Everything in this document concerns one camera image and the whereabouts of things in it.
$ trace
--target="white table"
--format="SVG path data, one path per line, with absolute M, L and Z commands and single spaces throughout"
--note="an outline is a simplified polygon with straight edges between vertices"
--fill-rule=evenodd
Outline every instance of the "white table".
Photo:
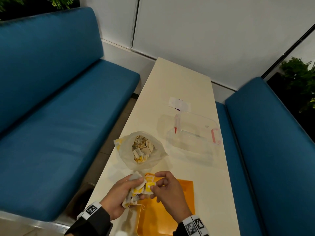
M 165 146 L 165 134 L 161 129 L 168 126 L 165 126 L 163 119 L 167 116 L 174 117 L 174 109 L 168 106 L 170 97 L 191 103 L 193 113 L 219 123 L 211 79 L 158 58 L 120 137 L 136 131 L 146 131 Z M 240 235 L 223 145 L 219 146 L 212 166 L 170 155 L 153 167 L 151 172 L 160 170 L 169 170 L 176 178 L 193 181 L 195 211 L 211 235 Z M 88 205 L 100 201 L 114 183 L 131 173 L 132 170 L 126 167 L 115 148 Z M 126 210 L 120 218 L 113 221 L 110 235 L 115 235 L 119 230 L 132 235 L 135 220 L 136 214 Z

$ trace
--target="pile of tea bags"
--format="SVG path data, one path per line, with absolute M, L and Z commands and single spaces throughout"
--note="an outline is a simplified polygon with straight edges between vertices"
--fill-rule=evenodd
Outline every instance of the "pile of tea bags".
M 136 163 L 145 162 L 153 151 L 153 144 L 144 136 L 138 135 L 132 145 Z
M 138 179 L 140 177 L 142 177 L 142 175 L 136 171 L 134 174 L 132 174 L 129 180 L 131 181 L 134 179 Z M 127 197 L 122 203 L 122 206 L 127 209 L 129 208 L 129 206 L 137 205 L 138 200 L 140 199 L 139 197 L 140 194 L 146 194 L 146 195 L 153 194 L 153 192 L 150 189 L 152 185 L 155 185 L 154 175 L 151 173 L 147 173 L 141 185 L 129 190 Z

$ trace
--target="blue cushion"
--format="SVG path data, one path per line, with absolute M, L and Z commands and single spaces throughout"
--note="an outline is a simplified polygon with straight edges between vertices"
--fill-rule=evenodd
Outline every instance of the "blue cushion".
M 0 141 L 0 210 L 56 219 L 139 79 L 100 60 L 6 135 Z
M 315 235 L 315 144 L 261 78 L 226 107 L 268 234 Z
M 259 220 L 225 106 L 216 102 L 241 236 L 261 236 Z
M 102 56 L 91 8 L 0 23 L 0 132 Z

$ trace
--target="person's right hand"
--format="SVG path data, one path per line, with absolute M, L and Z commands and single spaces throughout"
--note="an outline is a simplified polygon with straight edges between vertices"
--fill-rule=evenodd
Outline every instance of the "person's right hand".
M 155 173 L 156 177 L 164 177 L 156 182 L 155 186 L 151 186 L 151 199 L 157 197 L 157 202 L 162 202 L 166 211 L 179 224 L 185 218 L 192 215 L 185 196 L 183 188 L 179 181 L 169 171 L 160 171 Z

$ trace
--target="translucent plastic bag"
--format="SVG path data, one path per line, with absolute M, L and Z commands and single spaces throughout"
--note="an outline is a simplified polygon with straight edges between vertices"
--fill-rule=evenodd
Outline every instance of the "translucent plastic bag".
M 149 158 L 143 163 L 135 162 L 132 149 L 132 145 L 134 144 L 135 139 L 138 135 L 146 137 L 150 142 L 153 143 L 154 146 L 154 150 L 150 154 Z M 167 156 L 167 153 L 165 152 L 162 143 L 158 139 L 144 131 L 133 132 L 128 136 L 116 139 L 114 140 L 114 144 L 119 152 L 120 158 L 131 170 L 144 170 L 152 168 L 157 163 L 159 163 L 160 160 Z

